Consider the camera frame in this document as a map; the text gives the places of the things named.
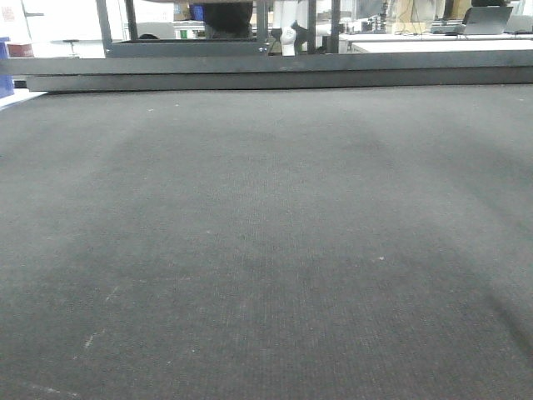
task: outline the white table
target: white table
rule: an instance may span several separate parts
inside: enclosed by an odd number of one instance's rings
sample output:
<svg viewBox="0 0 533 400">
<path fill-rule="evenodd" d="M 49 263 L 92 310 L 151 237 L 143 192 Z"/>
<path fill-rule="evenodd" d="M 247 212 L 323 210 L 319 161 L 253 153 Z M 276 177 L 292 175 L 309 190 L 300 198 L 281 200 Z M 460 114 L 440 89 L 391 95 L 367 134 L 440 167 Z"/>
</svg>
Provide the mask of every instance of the white table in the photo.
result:
<svg viewBox="0 0 533 400">
<path fill-rule="evenodd" d="M 446 36 L 359 34 L 341 35 L 341 53 L 413 53 L 489 50 L 531 50 L 533 35 Z"/>
</svg>

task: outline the blue object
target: blue object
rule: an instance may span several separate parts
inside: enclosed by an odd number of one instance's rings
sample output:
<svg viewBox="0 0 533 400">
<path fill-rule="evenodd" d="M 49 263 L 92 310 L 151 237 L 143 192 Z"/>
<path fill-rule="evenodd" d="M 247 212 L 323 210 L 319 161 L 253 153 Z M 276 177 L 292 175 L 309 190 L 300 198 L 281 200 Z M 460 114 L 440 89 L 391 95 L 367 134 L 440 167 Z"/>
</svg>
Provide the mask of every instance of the blue object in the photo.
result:
<svg viewBox="0 0 533 400">
<path fill-rule="evenodd" d="M 190 6 L 191 17 L 195 21 L 203 21 L 203 7 L 200 4 L 192 4 Z"/>
<path fill-rule="evenodd" d="M 7 44 L 9 37 L 0 37 L 0 59 L 7 59 Z M 10 75 L 0 75 L 0 98 L 6 98 L 15 93 L 13 77 Z"/>
</svg>

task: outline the dark gray felt surface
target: dark gray felt surface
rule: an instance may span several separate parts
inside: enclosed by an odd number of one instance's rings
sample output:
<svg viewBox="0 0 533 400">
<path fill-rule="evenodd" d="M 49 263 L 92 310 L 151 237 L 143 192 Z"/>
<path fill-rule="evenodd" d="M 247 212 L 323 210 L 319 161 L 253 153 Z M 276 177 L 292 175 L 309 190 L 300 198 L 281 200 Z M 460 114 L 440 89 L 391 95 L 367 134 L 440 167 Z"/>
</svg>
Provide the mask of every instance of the dark gray felt surface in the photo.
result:
<svg viewBox="0 0 533 400">
<path fill-rule="evenodd" d="M 532 86 L 0 112 L 0 398 L 533 398 L 532 115 Z"/>
</svg>

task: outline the white speck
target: white speck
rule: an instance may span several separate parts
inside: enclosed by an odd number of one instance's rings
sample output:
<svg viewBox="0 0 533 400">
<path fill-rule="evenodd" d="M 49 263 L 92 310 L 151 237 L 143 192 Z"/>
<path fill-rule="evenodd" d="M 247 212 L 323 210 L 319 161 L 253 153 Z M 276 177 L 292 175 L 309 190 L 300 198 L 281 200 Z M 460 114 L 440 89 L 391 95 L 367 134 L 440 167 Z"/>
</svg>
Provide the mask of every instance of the white speck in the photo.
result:
<svg viewBox="0 0 533 400">
<path fill-rule="evenodd" d="M 103 329 L 101 332 L 95 332 L 93 333 L 90 337 L 89 337 L 89 340 L 87 340 L 85 342 L 85 344 L 83 345 L 85 348 L 90 348 L 92 346 L 92 341 L 94 340 L 94 338 L 98 335 L 103 335 L 104 333 L 106 332 L 105 329 Z"/>
<path fill-rule="evenodd" d="M 91 336 L 89 337 L 89 340 L 87 340 L 87 341 L 85 342 L 85 348 L 90 348 L 90 347 L 91 347 L 91 345 L 92 345 L 92 340 L 93 340 L 93 339 L 94 339 L 94 335 L 91 335 Z"/>
<path fill-rule="evenodd" d="M 22 383 L 23 386 L 25 386 L 26 388 L 30 388 L 34 391 L 37 391 L 37 392 L 44 392 L 44 393 L 49 393 L 49 394 L 57 394 L 57 395 L 63 395 L 63 397 L 68 397 L 68 398 L 80 398 L 80 395 L 77 394 L 77 393 L 74 393 L 74 392 L 60 392 L 56 389 L 52 389 L 51 387 L 45 387 L 45 386 L 41 386 L 41 385 L 36 385 L 34 383 L 26 383 L 26 382 L 23 382 Z"/>
<path fill-rule="evenodd" d="M 115 294 L 115 292 L 117 291 L 118 289 L 118 286 L 116 286 L 113 291 L 111 293 L 109 293 L 109 296 L 106 297 L 106 300 L 104 301 L 105 303 L 107 303 L 109 301 L 109 299 L 112 297 L 113 294 Z"/>
</svg>

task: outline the stool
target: stool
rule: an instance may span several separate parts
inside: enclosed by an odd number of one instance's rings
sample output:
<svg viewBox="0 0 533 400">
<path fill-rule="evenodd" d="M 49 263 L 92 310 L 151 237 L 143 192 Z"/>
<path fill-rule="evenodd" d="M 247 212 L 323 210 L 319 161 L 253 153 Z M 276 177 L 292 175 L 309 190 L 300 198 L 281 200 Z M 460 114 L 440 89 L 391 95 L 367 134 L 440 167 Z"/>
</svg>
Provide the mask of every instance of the stool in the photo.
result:
<svg viewBox="0 0 533 400">
<path fill-rule="evenodd" d="M 70 43 L 71 57 L 79 57 L 78 54 L 74 51 L 74 43 L 78 43 L 78 39 L 65 39 L 63 43 Z"/>
</svg>

